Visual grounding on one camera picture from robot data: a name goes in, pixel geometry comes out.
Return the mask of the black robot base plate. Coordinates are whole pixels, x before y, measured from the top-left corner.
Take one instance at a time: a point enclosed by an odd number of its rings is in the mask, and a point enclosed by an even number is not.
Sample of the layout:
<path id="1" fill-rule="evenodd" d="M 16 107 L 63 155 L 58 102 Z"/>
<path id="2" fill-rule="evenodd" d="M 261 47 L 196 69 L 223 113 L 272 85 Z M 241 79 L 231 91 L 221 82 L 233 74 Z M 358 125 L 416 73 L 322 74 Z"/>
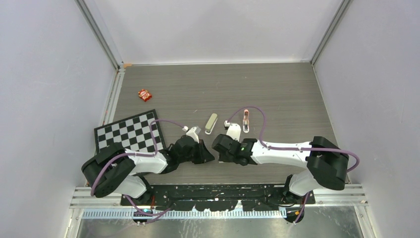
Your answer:
<path id="1" fill-rule="evenodd" d="M 139 198 L 121 196 L 120 204 L 147 206 L 159 211 L 210 210 L 232 211 L 241 206 L 243 211 L 274 211 L 278 208 L 300 208 L 303 203 L 314 204 L 314 193 L 297 196 L 283 184 L 164 184 L 151 185 Z"/>

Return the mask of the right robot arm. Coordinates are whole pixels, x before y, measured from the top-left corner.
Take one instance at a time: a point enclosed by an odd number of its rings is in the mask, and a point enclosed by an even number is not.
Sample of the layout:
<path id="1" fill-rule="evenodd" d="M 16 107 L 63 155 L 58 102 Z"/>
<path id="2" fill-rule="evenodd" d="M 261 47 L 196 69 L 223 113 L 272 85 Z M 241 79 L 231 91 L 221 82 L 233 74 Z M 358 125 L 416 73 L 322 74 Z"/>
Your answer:
<path id="1" fill-rule="evenodd" d="M 291 175 L 283 189 L 283 198 L 296 203 L 308 192 L 317 188 L 343 190 L 347 176 L 349 156 L 322 136 L 302 143 L 270 143 L 254 138 L 238 141 L 220 134 L 212 143 L 223 162 L 242 166 L 280 164 L 302 168 Z"/>

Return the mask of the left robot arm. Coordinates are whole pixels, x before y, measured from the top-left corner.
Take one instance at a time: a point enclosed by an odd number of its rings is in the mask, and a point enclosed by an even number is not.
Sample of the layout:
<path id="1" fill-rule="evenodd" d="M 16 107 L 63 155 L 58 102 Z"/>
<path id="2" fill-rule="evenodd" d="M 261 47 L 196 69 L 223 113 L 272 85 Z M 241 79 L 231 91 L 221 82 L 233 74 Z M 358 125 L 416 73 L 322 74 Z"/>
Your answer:
<path id="1" fill-rule="evenodd" d="M 149 185 L 141 173 L 167 174 L 180 164 L 204 164 L 215 160 L 203 140 L 180 137 L 174 144 L 157 152 L 141 153 L 112 143 L 85 162 L 81 171 L 91 186 L 91 196 L 102 198 L 111 193 L 128 195 L 140 205 L 152 198 Z"/>

